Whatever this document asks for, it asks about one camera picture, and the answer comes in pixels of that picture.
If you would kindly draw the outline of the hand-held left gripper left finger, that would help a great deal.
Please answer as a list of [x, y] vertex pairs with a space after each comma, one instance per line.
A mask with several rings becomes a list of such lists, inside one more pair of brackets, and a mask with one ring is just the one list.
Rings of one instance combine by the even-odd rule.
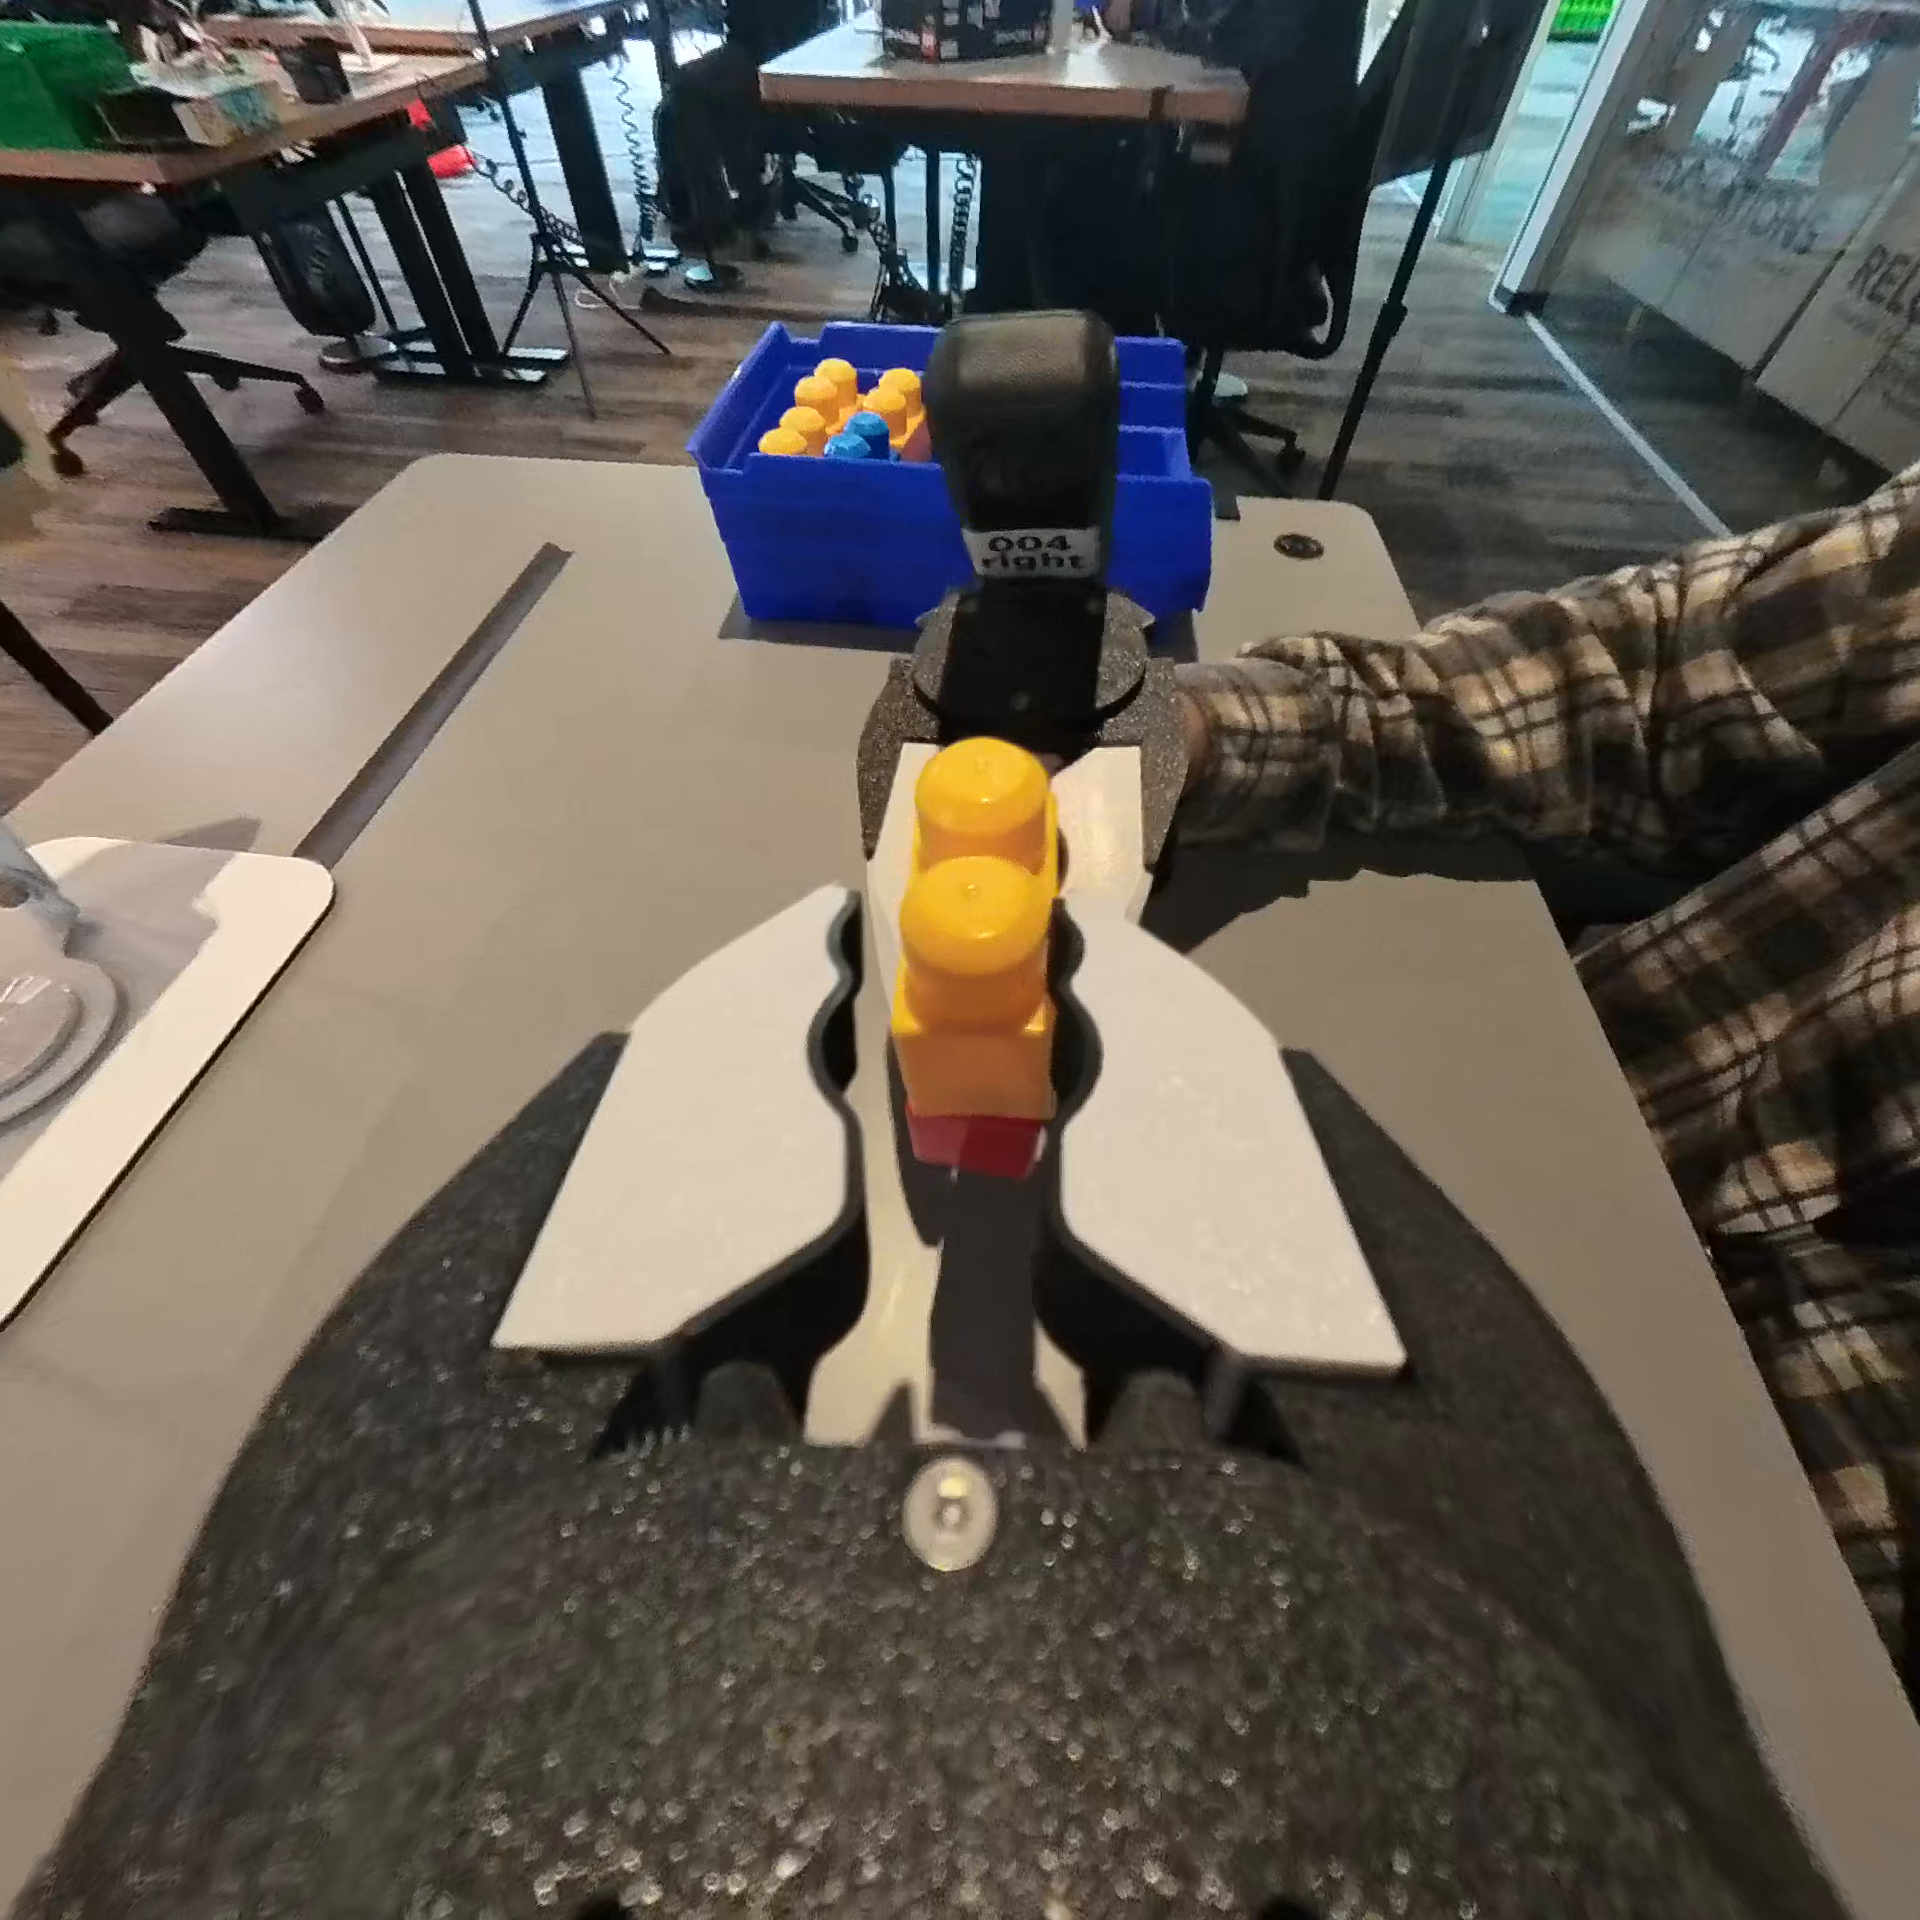
[[860, 898], [821, 885], [648, 999], [492, 1332], [494, 1353], [635, 1363], [667, 1406], [757, 1364], [803, 1417], [858, 1321], [848, 1071]]

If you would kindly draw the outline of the green plastic bin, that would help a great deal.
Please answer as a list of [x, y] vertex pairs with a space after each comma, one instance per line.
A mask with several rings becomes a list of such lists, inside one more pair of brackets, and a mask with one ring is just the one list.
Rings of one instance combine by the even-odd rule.
[[3, 150], [112, 146], [103, 100], [130, 84], [130, 60], [103, 22], [3, 22]]

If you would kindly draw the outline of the black tripod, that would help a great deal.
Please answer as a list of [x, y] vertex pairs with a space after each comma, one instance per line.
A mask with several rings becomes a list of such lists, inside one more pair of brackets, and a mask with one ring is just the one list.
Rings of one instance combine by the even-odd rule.
[[520, 130], [520, 121], [516, 117], [516, 107], [511, 106], [511, 94], [504, 79], [504, 66], [501, 62], [501, 52], [495, 49], [495, 36], [492, 34], [486, 13], [480, 2], [466, 2], [466, 13], [471, 21], [471, 39], [474, 51], [478, 52], [484, 75], [486, 75], [486, 94], [495, 107], [495, 117], [504, 129], [511, 150], [511, 166], [519, 180], [520, 194], [520, 211], [532, 228], [532, 263], [531, 277], [525, 282], [525, 294], [520, 302], [520, 314], [515, 325], [509, 325], [509, 339], [503, 348], [504, 357], [511, 357], [516, 350], [516, 340], [520, 334], [524, 323], [531, 318], [536, 289], [546, 289], [551, 293], [554, 305], [559, 314], [559, 323], [567, 337], [564, 363], [573, 372], [582, 398], [582, 412], [589, 420], [602, 417], [591, 388], [591, 379], [588, 372], [588, 358], [581, 342], [581, 334], [576, 330], [576, 306], [578, 294], [584, 294], [589, 305], [611, 314], [621, 326], [631, 334], [643, 339], [646, 346], [656, 348], [661, 357], [670, 357], [670, 348], [663, 339], [658, 339], [651, 326], [640, 318], [637, 311], [628, 309], [620, 302], [602, 279], [596, 279], [584, 265], [584, 241], [570, 242], [563, 221], [551, 215], [544, 205], [542, 190], [525, 150], [525, 139]]

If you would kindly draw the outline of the blue plastic bin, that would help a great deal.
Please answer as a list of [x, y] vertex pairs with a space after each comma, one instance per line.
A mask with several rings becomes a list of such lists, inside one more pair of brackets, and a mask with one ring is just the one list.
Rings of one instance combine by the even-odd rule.
[[[752, 620], [908, 631], [971, 575], [962, 526], [932, 462], [860, 463], [760, 454], [760, 436], [795, 404], [826, 358], [860, 388], [895, 369], [924, 372], [935, 326], [826, 323], [816, 339], [771, 325], [687, 452]], [[1117, 339], [1120, 445], [1111, 588], [1155, 620], [1197, 612], [1208, 597], [1214, 494], [1191, 469], [1184, 348]]]

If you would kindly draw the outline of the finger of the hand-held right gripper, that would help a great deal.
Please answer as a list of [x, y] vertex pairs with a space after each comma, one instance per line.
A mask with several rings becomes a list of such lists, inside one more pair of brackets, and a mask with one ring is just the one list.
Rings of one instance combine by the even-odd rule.
[[874, 978], [895, 978], [901, 962], [899, 915], [915, 870], [917, 788], [925, 771], [925, 743], [903, 743], [883, 788], [880, 828], [866, 860], [866, 939]]
[[1152, 892], [1139, 748], [1095, 748], [1053, 772], [1060, 898], [1139, 924]]

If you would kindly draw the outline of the person's plaid shirt torso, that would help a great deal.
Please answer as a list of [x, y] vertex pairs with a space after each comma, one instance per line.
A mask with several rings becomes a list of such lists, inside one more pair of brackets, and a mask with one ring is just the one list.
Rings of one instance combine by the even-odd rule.
[[1916, 750], [1575, 970], [1914, 1695]]

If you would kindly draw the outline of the red mega block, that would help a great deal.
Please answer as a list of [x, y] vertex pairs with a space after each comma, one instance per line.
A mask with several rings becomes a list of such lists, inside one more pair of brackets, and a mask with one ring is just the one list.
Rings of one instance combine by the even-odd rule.
[[1024, 1182], [1042, 1159], [1045, 1121], [906, 1109], [915, 1159], [968, 1177]]

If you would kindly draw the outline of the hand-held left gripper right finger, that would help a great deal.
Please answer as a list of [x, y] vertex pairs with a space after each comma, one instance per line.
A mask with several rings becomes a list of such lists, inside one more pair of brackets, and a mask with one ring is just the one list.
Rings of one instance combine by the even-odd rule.
[[1408, 1351], [1261, 1019], [1124, 916], [1068, 916], [1091, 1043], [1059, 1219], [1095, 1274], [1203, 1353], [1205, 1426], [1270, 1377], [1388, 1383]]

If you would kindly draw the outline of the wooden desk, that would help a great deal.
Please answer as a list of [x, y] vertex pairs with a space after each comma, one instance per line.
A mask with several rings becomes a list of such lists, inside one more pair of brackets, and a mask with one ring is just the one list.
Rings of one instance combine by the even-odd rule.
[[890, 54], [870, 15], [816, 33], [759, 66], [759, 98], [839, 115], [922, 150], [938, 220], [940, 162], [975, 162], [971, 286], [924, 293], [927, 321], [1087, 306], [1156, 331], [1164, 241], [1149, 188], [1182, 132], [1232, 139], [1253, 84], [1226, 63], [1124, 39], [978, 62]]
[[[403, 60], [396, 79], [378, 83], [336, 103], [298, 103], [295, 113], [278, 124], [244, 132], [222, 146], [4, 150], [3, 185], [76, 185], [82, 193], [135, 188], [170, 199], [186, 215], [196, 194], [211, 194], [224, 202], [239, 228], [258, 242], [276, 220], [327, 213], [334, 202], [362, 194], [371, 199], [389, 238], [404, 293], [422, 330], [422, 348], [399, 350], [397, 377], [455, 388], [536, 386], [567, 366], [564, 350], [516, 348], [511, 357], [503, 354], [504, 340], [494, 330], [478, 293], [440, 185], [426, 165], [421, 139], [426, 129], [412, 117], [415, 103], [444, 107], [476, 92], [486, 92], [480, 57]], [[211, 410], [202, 381], [207, 379], [196, 377], [195, 385]], [[228, 511], [180, 445], [211, 503], [160, 510], [150, 519], [155, 533], [316, 545], [348, 516], [348, 508], [283, 510], [275, 505], [228, 431], [227, 438], [276, 516], [268, 523], [247, 523]]]

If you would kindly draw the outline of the white document stand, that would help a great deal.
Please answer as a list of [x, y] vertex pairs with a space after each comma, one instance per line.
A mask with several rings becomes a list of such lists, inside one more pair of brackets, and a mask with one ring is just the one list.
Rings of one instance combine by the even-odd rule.
[[3, 829], [3, 1318], [334, 902], [316, 860]]

